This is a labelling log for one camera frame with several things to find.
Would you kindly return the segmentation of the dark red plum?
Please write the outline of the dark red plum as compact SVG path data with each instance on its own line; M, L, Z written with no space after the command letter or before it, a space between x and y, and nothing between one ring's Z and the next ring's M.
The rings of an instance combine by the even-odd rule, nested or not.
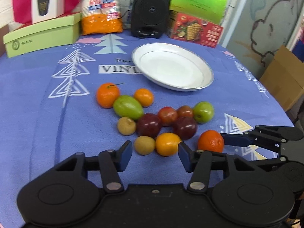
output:
M144 114L137 121L137 135L151 138L157 137L162 128L160 118L152 113Z
M185 141L196 134L197 122L192 117L180 117L172 124L172 130L182 141Z

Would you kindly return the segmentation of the black speaker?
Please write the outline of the black speaker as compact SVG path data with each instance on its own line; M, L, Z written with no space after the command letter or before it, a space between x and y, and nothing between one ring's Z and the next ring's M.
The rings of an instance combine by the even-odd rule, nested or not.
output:
M169 17L171 0L133 0L130 30L137 38L160 38Z

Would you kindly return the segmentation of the small orange tangerine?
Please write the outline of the small orange tangerine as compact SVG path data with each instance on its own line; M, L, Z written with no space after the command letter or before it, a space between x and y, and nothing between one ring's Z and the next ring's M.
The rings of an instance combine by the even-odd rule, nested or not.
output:
M149 107L153 104L154 95L148 89L137 89L133 97L143 106Z

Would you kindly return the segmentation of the small red apple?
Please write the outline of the small red apple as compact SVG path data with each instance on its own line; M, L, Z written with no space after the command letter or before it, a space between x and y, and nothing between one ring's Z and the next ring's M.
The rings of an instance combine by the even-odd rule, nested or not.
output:
M188 105L183 105L177 109L178 117L194 117L193 109Z

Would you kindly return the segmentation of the brown cardboard box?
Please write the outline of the brown cardboard box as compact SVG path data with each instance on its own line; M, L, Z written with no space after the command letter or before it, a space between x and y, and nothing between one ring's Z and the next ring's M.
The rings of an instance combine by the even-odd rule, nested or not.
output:
M260 82L288 111L303 96L303 62L285 46L281 46Z

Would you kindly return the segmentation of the light green box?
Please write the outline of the light green box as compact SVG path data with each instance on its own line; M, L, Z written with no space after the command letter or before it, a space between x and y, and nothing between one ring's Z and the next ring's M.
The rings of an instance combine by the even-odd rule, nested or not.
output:
M7 57L75 43L80 37L80 20L81 13L73 13L7 33L3 36Z

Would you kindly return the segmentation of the white cup box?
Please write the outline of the white cup box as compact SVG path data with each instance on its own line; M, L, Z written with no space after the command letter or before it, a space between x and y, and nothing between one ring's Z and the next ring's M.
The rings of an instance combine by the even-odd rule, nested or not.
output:
M54 19L64 14L64 0L31 0L33 24Z

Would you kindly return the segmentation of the deep orange tangerine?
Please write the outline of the deep orange tangerine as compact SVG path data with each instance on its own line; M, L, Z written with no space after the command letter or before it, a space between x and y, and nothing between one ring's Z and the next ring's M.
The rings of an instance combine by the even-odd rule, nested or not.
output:
M222 153L224 150L224 139L217 131L205 131L198 139L197 149Z

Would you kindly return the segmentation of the yellow orange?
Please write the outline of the yellow orange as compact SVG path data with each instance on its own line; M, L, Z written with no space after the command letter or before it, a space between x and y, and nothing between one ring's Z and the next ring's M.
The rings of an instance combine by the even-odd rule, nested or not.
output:
M182 140L173 133L162 133L156 138L156 151L163 157L170 157L177 153L178 145Z

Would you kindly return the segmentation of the white round plate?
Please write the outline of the white round plate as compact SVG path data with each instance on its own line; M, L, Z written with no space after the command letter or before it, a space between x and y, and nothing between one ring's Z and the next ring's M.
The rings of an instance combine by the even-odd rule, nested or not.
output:
M199 91L214 81L213 70L203 58L174 44L143 44L131 58L147 79L174 91Z

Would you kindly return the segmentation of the orange with stem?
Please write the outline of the orange with stem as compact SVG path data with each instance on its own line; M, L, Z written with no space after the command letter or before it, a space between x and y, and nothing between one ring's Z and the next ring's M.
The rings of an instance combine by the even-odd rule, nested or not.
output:
M104 83L102 84L96 92L97 103L105 109L113 107L115 100L121 95L119 90L119 85L123 83Z

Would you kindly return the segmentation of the green apple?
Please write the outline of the green apple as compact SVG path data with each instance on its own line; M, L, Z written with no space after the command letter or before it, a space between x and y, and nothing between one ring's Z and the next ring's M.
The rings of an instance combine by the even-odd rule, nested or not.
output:
M206 101L197 103L193 108L194 120L199 124L205 124L212 120L214 116L214 107Z

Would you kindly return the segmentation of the brown kiwi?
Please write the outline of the brown kiwi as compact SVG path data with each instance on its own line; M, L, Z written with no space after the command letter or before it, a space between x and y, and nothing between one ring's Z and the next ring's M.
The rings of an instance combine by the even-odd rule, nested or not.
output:
M139 136L134 142L135 151L140 155L148 155L155 150L156 142L148 136Z
M117 122L117 129L122 135L132 135L136 131L136 122L129 117L121 117Z

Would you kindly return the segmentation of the red cracker box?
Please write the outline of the red cracker box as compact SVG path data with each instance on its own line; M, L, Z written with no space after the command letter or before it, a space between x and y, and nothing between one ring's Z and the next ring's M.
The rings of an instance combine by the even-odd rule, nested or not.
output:
M185 13L170 11L167 35L171 39L215 48L223 27Z

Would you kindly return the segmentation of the green mango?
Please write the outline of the green mango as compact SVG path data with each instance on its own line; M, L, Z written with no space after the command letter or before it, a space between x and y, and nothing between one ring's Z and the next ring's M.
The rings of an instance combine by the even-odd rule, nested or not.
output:
M144 115L142 105L132 96L121 95L113 103L115 114L119 117L128 117L132 120L138 120Z

